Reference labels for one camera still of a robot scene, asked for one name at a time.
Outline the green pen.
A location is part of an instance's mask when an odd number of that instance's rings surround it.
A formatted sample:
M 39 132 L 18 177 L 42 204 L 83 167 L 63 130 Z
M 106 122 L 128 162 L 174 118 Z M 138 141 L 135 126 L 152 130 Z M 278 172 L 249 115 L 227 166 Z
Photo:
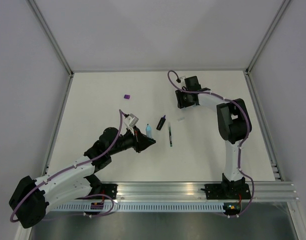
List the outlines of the green pen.
M 172 138 L 172 126 L 171 126 L 171 122 L 168 122 L 167 129 L 168 129 L 168 136 L 169 136 L 169 145 L 170 145 L 170 147 L 173 147 L 173 138 Z

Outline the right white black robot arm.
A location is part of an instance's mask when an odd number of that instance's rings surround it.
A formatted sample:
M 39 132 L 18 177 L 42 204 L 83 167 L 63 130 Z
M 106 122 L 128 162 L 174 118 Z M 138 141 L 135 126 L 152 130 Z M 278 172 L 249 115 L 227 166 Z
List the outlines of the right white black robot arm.
M 207 200 L 251 199 L 246 175 L 242 173 L 242 145 L 252 131 L 252 124 L 243 99 L 229 100 L 202 88 L 196 76 L 184 79 L 184 86 L 175 91 L 179 109 L 203 106 L 217 116 L 218 132 L 225 142 L 225 168 L 221 183 L 205 184 L 201 189 Z

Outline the blue marker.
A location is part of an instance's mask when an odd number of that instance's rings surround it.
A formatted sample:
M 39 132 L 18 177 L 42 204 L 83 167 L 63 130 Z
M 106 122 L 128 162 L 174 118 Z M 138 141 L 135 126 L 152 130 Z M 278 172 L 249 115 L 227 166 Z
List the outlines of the blue marker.
M 151 128 L 151 126 L 149 124 L 146 125 L 145 132 L 146 132 L 146 136 L 148 138 L 153 139 L 152 128 Z

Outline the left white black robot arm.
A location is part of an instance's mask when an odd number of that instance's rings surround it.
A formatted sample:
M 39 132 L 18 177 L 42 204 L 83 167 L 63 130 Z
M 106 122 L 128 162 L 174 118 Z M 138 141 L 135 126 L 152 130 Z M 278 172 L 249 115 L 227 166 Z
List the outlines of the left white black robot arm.
M 35 179 L 23 177 L 9 200 L 13 210 L 10 220 L 28 229 L 61 204 L 87 196 L 97 199 L 102 183 L 95 174 L 111 163 L 112 155 L 128 149 L 140 153 L 155 143 L 138 128 L 125 134 L 119 134 L 115 127 L 106 128 L 92 147 L 70 165 Z

